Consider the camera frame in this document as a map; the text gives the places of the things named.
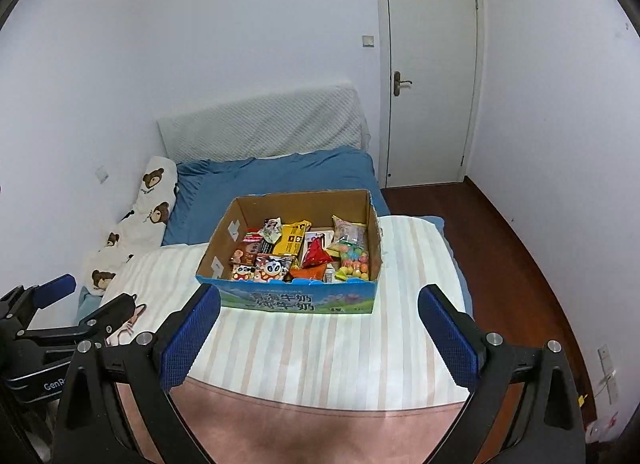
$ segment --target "white striped fabric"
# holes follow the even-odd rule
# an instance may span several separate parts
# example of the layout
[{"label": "white striped fabric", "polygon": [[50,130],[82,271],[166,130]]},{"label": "white striped fabric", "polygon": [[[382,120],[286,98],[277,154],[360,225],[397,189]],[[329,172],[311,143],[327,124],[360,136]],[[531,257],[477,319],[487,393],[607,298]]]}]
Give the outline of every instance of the white striped fabric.
[{"label": "white striped fabric", "polygon": [[[223,307],[189,373],[233,392],[339,410],[409,410],[464,401],[424,329],[418,292],[438,284],[464,310],[442,237],[427,221],[380,218],[383,268],[372,314],[263,313]],[[198,287],[206,245],[168,246],[134,259],[102,301],[138,295],[135,334],[155,331]]]}]

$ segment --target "wooden floor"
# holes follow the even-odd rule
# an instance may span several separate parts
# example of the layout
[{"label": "wooden floor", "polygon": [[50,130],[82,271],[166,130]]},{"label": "wooden floor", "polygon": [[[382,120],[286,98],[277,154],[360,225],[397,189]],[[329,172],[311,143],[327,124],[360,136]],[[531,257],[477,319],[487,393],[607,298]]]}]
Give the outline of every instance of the wooden floor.
[{"label": "wooden floor", "polygon": [[[556,339],[567,354],[582,409],[595,419],[595,404],[582,355],[558,300],[522,242],[489,200],[468,178],[464,183],[383,189],[394,215],[437,215],[473,300],[474,317],[485,331],[500,333],[514,345],[542,347]],[[512,386],[478,462],[502,444],[519,397]]]}]

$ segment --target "door handle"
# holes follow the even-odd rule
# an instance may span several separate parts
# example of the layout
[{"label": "door handle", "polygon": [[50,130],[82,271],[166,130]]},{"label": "door handle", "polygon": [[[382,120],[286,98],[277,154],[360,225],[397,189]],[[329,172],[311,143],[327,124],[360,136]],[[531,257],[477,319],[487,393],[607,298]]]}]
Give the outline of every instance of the door handle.
[{"label": "door handle", "polygon": [[400,96],[400,84],[401,83],[410,83],[411,85],[414,84],[414,82],[412,82],[411,80],[400,80],[400,71],[396,70],[394,71],[394,96]]}]

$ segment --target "metal bolt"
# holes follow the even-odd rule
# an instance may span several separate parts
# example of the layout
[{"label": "metal bolt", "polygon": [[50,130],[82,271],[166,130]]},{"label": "metal bolt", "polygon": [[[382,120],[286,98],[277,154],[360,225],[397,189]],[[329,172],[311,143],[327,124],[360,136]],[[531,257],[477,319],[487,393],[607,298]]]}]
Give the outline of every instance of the metal bolt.
[{"label": "metal bolt", "polygon": [[549,343],[547,343],[546,346],[549,348],[551,352],[559,352],[562,350],[562,345],[560,345],[560,343],[554,339],[549,341]]},{"label": "metal bolt", "polygon": [[150,332],[141,332],[136,336],[136,343],[138,345],[149,345],[151,340],[154,338],[154,335]]},{"label": "metal bolt", "polygon": [[91,348],[91,342],[88,339],[83,339],[79,344],[78,344],[78,352],[82,352],[83,354],[85,352],[89,352],[89,349]]},{"label": "metal bolt", "polygon": [[486,340],[494,347],[502,345],[502,342],[504,341],[502,339],[502,336],[500,336],[497,332],[490,332],[489,334],[487,334]]}]

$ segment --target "quilted headboard cover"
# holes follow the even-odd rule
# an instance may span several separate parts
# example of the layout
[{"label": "quilted headboard cover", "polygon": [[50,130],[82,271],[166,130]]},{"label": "quilted headboard cover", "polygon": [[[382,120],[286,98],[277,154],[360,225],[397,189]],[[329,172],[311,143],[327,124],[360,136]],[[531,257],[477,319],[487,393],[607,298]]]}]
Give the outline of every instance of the quilted headboard cover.
[{"label": "quilted headboard cover", "polygon": [[176,163],[369,146],[360,98],[350,83],[222,103],[159,119],[158,125],[167,155]]}]

